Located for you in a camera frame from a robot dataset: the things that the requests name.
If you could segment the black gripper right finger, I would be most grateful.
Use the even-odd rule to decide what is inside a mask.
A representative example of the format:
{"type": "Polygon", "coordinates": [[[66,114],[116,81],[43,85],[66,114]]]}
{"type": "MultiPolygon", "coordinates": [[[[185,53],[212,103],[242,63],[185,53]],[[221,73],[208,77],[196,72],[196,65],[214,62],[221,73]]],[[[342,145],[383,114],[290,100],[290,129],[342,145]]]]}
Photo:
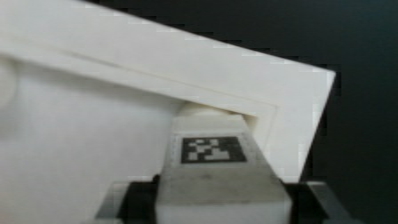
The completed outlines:
{"type": "Polygon", "coordinates": [[[285,185],[292,201],[290,224],[367,224],[356,219],[326,182],[285,185]]]}

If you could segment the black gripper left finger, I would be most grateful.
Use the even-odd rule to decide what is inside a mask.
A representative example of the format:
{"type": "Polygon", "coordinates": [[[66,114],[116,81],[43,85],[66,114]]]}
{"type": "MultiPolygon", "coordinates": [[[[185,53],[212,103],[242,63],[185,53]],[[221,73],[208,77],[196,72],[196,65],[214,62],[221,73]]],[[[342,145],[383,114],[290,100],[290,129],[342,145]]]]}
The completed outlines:
{"type": "Polygon", "coordinates": [[[95,224],[157,224],[155,201],[160,176],[114,182],[95,216],[95,224]]]}

